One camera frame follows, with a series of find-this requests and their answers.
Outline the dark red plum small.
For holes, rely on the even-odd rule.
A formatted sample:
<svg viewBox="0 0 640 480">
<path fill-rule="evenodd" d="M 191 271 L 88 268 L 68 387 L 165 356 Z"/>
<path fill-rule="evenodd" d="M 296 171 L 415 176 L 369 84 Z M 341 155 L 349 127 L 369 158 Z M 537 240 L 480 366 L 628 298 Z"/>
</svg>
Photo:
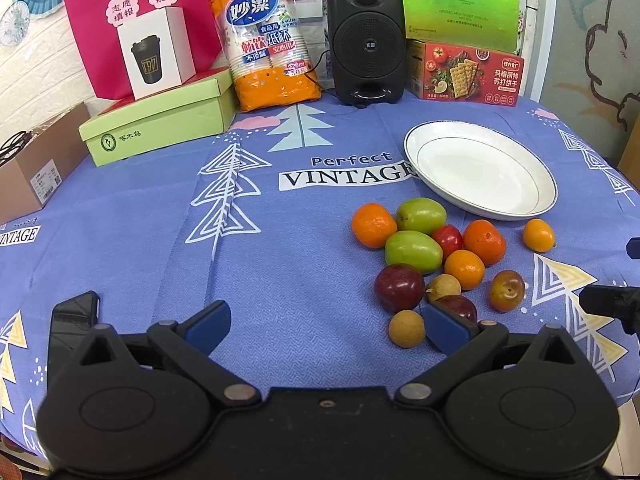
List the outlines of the dark red plum small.
<svg viewBox="0 0 640 480">
<path fill-rule="evenodd" d="M 443 296 L 437 300 L 439 304 L 447 309 L 456 312 L 462 318 L 466 318 L 472 323 L 477 322 L 477 310 L 471 300 L 462 295 Z"/>
</svg>

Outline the red-yellow plum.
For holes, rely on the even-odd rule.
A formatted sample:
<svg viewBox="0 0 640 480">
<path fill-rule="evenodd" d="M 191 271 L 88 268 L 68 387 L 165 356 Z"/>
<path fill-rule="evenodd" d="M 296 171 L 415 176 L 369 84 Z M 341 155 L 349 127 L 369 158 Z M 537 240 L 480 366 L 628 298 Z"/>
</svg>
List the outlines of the red-yellow plum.
<svg viewBox="0 0 640 480">
<path fill-rule="evenodd" d="M 523 301 L 524 296 L 525 283 L 518 272 L 504 270 L 491 281 L 489 303 L 499 312 L 514 310 Z"/>
</svg>

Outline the dark red plum large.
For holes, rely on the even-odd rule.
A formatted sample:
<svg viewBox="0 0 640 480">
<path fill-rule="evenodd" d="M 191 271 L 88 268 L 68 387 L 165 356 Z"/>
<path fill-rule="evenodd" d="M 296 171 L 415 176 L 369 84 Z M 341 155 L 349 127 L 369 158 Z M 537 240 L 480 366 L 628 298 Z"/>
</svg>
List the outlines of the dark red plum large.
<svg viewBox="0 0 640 480">
<path fill-rule="evenodd" d="M 375 296 L 391 315 L 403 310 L 413 310 L 420 304 L 424 292 L 423 275 L 405 263 L 386 266 L 374 281 Z"/>
</svg>

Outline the tan longan lower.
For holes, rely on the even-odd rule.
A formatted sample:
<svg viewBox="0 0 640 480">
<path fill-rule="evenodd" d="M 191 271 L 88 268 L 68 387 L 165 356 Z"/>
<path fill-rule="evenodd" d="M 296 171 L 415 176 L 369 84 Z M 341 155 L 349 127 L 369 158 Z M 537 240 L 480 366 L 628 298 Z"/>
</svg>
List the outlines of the tan longan lower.
<svg viewBox="0 0 640 480">
<path fill-rule="evenodd" d="M 388 323 L 387 331 L 390 341 L 404 349 L 414 348 L 425 339 L 423 318 L 411 310 L 396 313 Z"/>
</svg>

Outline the tan longan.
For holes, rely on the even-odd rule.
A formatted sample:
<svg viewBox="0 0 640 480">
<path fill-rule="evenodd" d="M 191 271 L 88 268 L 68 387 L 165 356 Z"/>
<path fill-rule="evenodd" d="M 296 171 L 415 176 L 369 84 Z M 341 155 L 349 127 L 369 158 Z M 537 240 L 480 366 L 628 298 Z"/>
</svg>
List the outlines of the tan longan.
<svg viewBox="0 0 640 480">
<path fill-rule="evenodd" d="M 451 274 L 439 274 L 425 289 L 425 299 L 434 302 L 446 296 L 458 296 L 462 292 L 460 282 Z"/>
<path fill-rule="evenodd" d="M 411 310 L 396 313 L 388 323 L 387 331 L 390 341 L 404 349 L 414 348 L 425 339 L 423 318 Z"/>
</svg>

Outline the tan longan upper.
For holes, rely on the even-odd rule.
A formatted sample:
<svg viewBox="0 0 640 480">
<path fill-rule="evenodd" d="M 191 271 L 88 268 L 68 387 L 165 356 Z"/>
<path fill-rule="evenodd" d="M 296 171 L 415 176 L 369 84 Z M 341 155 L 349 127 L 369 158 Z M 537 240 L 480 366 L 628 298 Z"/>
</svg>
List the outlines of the tan longan upper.
<svg viewBox="0 0 640 480">
<path fill-rule="evenodd" d="M 458 296 L 462 292 L 460 282 L 451 274 L 439 274 L 425 289 L 425 299 L 434 302 L 446 296 Z"/>
</svg>

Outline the orange tangerine lower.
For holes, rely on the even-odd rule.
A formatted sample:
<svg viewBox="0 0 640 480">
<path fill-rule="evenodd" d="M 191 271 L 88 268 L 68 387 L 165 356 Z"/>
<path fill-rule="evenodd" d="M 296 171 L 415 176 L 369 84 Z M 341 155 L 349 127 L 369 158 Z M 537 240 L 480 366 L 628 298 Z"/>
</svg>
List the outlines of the orange tangerine lower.
<svg viewBox="0 0 640 480">
<path fill-rule="evenodd" d="M 444 271 L 458 280 L 462 290 L 472 290 L 480 286 L 486 269 L 482 259 L 474 252 L 459 249 L 448 256 Z"/>
</svg>

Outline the orange tangerine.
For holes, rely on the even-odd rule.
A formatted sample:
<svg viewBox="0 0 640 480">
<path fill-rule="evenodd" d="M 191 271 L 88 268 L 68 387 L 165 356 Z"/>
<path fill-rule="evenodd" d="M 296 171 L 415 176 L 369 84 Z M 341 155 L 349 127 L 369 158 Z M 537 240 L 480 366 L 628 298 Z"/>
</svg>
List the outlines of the orange tangerine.
<svg viewBox="0 0 640 480">
<path fill-rule="evenodd" d="M 458 280 L 462 290 L 472 290 L 480 286 L 486 269 L 482 259 L 474 252 L 459 249 L 448 256 L 444 271 Z"/>
<path fill-rule="evenodd" d="M 397 223 L 390 212 L 380 204 L 361 206 L 352 216 L 352 232 L 364 247 L 380 249 L 397 232 Z"/>
<path fill-rule="evenodd" d="M 493 266 L 506 255 L 506 239 L 488 220 L 472 221 L 463 232 L 463 245 L 485 266 Z"/>
</svg>

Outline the small red tomato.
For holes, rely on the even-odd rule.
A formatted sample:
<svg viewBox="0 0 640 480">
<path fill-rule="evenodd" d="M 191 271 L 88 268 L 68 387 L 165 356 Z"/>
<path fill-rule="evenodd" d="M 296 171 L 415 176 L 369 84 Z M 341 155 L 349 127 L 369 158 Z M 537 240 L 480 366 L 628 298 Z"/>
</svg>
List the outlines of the small red tomato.
<svg viewBox="0 0 640 480">
<path fill-rule="evenodd" d="M 431 238 L 442 248 L 442 261 L 446 261 L 453 252 L 464 248 L 463 236 L 452 224 L 445 224 L 436 229 Z"/>
</svg>

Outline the small yellow-orange kumquat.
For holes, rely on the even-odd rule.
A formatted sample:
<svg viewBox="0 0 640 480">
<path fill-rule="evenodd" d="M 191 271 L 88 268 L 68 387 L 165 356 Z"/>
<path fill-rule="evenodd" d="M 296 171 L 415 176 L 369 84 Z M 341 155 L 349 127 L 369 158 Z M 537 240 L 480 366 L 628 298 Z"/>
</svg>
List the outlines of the small yellow-orange kumquat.
<svg viewBox="0 0 640 480">
<path fill-rule="evenodd" d="M 544 220 L 529 220 L 524 226 L 523 243 L 532 252 L 550 252 L 555 248 L 555 232 Z"/>
</svg>

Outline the green jujube lower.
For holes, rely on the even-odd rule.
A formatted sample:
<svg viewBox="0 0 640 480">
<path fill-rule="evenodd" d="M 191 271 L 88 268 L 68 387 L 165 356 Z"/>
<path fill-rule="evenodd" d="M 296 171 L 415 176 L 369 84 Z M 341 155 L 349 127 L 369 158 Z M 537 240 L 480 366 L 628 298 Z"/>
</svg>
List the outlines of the green jujube lower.
<svg viewBox="0 0 640 480">
<path fill-rule="evenodd" d="M 385 262 L 408 264 L 421 274 L 431 274 L 442 265 L 442 248 L 429 235 L 419 231 L 398 231 L 385 243 Z"/>
</svg>

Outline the green jujube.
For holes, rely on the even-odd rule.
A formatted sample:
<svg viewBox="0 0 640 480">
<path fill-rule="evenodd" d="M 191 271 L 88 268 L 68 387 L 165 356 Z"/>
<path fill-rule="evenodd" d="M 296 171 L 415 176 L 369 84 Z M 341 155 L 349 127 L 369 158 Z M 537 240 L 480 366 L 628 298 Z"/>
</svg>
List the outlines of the green jujube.
<svg viewBox="0 0 640 480">
<path fill-rule="evenodd" d="M 398 229 L 430 235 L 447 223 L 447 211 L 439 202 L 417 197 L 403 202 L 396 211 Z"/>
<path fill-rule="evenodd" d="M 421 274 L 431 274 L 442 265 L 442 248 L 429 235 L 419 231 L 398 231 L 385 243 L 385 262 L 408 264 Z"/>
</svg>

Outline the orange tangerine right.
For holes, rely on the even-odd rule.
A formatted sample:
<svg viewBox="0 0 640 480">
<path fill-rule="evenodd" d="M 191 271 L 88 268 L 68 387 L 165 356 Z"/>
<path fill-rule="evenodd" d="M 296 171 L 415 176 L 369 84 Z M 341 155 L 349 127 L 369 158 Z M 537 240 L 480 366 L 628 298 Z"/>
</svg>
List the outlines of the orange tangerine right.
<svg viewBox="0 0 640 480">
<path fill-rule="evenodd" d="M 463 245 L 485 266 L 493 266 L 506 255 L 506 239 L 488 220 L 472 221 L 463 232 Z"/>
</svg>

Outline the black phone on table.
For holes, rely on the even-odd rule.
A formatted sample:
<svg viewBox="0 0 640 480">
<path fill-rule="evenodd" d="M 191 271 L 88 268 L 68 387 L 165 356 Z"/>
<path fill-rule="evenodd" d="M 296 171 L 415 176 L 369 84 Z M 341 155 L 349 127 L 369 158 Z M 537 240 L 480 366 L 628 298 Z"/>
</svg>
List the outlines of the black phone on table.
<svg viewBox="0 0 640 480">
<path fill-rule="evenodd" d="M 57 304 L 51 313 L 47 387 L 64 366 L 66 359 L 84 339 L 86 333 L 98 324 L 100 298 L 93 290 Z"/>
</svg>

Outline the green jujube upper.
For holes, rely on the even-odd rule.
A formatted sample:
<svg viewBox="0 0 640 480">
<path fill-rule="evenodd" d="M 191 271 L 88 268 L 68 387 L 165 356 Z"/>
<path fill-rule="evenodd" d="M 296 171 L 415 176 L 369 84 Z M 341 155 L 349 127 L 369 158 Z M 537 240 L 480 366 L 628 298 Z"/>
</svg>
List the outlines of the green jujube upper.
<svg viewBox="0 0 640 480">
<path fill-rule="evenodd" d="M 396 211 L 398 229 L 430 235 L 447 223 L 447 211 L 439 202 L 417 197 L 403 202 Z"/>
</svg>

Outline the blue patterned tablecloth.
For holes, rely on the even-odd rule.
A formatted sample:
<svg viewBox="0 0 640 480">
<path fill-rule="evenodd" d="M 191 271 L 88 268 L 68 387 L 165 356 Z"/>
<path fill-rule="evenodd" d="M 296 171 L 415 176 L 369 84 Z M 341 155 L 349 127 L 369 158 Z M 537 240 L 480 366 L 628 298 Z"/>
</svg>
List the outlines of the blue patterned tablecloth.
<svg viewBox="0 0 640 480">
<path fill-rule="evenodd" d="M 500 223 L 501 266 L 526 295 L 501 322 L 514 332 L 564 325 L 617 402 L 639 390 L 639 345 L 620 324 L 587 318 L 585 284 L 637 285 L 626 246 L 639 233 L 638 192 L 561 118 L 514 107 L 404 96 L 355 108 L 334 96 L 239 117 L 222 136 L 97 167 L 85 160 L 42 211 L 1 229 L 1 431 L 40 451 L 51 312 L 84 292 L 121 333 L 181 321 L 228 302 L 229 336 L 214 359 L 256 387 L 396 388 L 440 360 L 431 346 L 395 347 L 373 282 L 379 250 L 350 222 L 364 204 L 395 210 L 427 194 L 404 153 L 424 122 L 472 122 L 532 150 L 558 201 L 543 256 Z"/>
</svg>

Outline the orange tangerine left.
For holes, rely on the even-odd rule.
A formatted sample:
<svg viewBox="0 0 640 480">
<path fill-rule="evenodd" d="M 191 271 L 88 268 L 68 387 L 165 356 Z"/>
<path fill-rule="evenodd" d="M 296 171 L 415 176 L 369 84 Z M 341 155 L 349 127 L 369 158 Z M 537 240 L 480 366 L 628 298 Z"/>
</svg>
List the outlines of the orange tangerine left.
<svg viewBox="0 0 640 480">
<path fill-rule="evenodd" d="M 397 223 L 390 212 L 380 204 L 361 206 L 352 216 L 352 232 L 364 247 L 380 249 L 397 232 Z"/>
</svg>

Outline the white ceramic plate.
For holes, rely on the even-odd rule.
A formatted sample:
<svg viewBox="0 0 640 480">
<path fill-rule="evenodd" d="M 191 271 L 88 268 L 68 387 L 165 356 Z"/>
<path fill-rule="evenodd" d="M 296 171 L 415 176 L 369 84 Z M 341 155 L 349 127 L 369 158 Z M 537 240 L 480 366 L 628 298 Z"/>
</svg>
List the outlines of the white ceramic plate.
<svg viewBox="0 0 640 480">
<path fill-rule="evenodd" d="M 439 197 L 479 217 L 529 220 L 551 210 L 558 185 L 523 144 L 470 122 L 426 122 L 404 139 L 409 164 Z"/>
</svg>

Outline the brown cardboard box left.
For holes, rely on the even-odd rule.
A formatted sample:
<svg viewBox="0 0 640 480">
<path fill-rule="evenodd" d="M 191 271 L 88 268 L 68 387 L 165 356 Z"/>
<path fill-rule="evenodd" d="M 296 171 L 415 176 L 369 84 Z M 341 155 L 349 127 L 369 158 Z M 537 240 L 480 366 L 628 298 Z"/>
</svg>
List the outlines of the brown cardboard box left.
<svg viewBox="0 0 640 480">
<path fill-rule="evenodd" d="M 89 118 L 84 102 L 51 117 L 36 127 L 26 146 L 1 167 L 2 223 L 42 209 L 89 155 L 79 133 Z"/>
</svg>

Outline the light green shoe box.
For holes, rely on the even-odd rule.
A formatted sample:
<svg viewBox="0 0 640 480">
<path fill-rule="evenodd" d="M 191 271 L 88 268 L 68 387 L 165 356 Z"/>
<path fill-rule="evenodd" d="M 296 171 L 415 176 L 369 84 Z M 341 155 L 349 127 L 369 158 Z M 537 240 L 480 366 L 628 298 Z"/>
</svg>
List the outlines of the light green shoe box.
<svg viewBox="0 0 640 480">
<path fill-rule="evenodd" d="M 198 74 L 141 100 L 122 99 L 79 127 L 96 166 L 221 134 L 239 103 L 230 70 Z"/>
</svg>

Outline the red cracker box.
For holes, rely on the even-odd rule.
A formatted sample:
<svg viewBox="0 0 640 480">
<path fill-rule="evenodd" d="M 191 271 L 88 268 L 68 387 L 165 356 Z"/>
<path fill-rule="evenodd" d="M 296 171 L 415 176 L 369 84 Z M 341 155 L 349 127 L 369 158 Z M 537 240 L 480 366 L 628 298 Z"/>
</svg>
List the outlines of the red cracker box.
<svg viewBox="0 0 640 480">
<path fill-rule="evenodd" d="M 407 67 L 408 89 L 427 101 L 514 106 L 524 78 L 517 55 L 415 39 Z"/>
</svg>

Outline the white coffee cup box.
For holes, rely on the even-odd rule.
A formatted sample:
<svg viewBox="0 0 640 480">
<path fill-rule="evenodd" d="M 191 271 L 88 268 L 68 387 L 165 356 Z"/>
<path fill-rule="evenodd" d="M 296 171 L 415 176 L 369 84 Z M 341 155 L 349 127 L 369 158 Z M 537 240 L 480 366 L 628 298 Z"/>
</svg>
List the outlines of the white coffee cup box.
<svg viewBox="0 0 640 480">
<path fill-rule="evenodd" d="M 195 75 L 181 8 L 142 14 L 120 25 L 117 33 L 136 100 L 181 86 Z"/>
</svg>

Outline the orange paper cup package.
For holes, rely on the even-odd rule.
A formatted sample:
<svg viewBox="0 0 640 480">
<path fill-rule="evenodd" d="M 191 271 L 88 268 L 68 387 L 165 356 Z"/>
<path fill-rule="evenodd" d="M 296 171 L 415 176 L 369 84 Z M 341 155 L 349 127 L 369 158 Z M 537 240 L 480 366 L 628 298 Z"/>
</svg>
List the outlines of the orange paper cup package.
<svg viewBox="0 0 640 480">
<path fill-rule="evenodd" d="M 295 0 L 212 0 L 210 6 L 243 112 L 320 98 Z"/>
</svg>

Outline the large green gift box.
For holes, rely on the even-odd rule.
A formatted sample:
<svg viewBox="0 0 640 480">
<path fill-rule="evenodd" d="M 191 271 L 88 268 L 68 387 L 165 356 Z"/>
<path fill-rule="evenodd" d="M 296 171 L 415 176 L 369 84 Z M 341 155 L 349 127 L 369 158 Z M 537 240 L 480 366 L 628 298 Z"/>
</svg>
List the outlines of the large green gift box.
<svg viewBox="0 0 640 480">
<path fill-rule="evenodd" d="M 513 52 L 520 0 L 402 0 L 409 39 Z"/>
</svg>

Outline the black speaker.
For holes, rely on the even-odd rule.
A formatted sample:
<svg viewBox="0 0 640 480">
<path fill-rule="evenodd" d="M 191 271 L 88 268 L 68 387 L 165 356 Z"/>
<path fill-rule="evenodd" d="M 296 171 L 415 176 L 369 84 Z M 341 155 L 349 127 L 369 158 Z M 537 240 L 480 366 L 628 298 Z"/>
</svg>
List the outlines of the black speaker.
<svg viewBox="0 0 640 480">
<path fill-rule="evenodd" d="M 393 103 L 406 84 L 402 0 L 326 0 L 332 76 L 345 104 Z"/>
</svg>

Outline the pink paper bag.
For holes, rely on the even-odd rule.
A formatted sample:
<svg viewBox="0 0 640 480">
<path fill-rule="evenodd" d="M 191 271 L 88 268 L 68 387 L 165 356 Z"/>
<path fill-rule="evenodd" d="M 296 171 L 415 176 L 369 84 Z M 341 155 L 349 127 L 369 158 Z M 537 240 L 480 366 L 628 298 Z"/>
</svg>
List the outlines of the pink paper bag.
<svg viewBox="0 0 640 480">
<path fill-rule="evenodd" d="M 132 93 L 117 29 L 134 18 L 176 6 L 183 10 L 195 70 L 209 70 L 221 51 L 213 0 L 63 0 L 94 95 L 119 100 Z"/>
</svg>

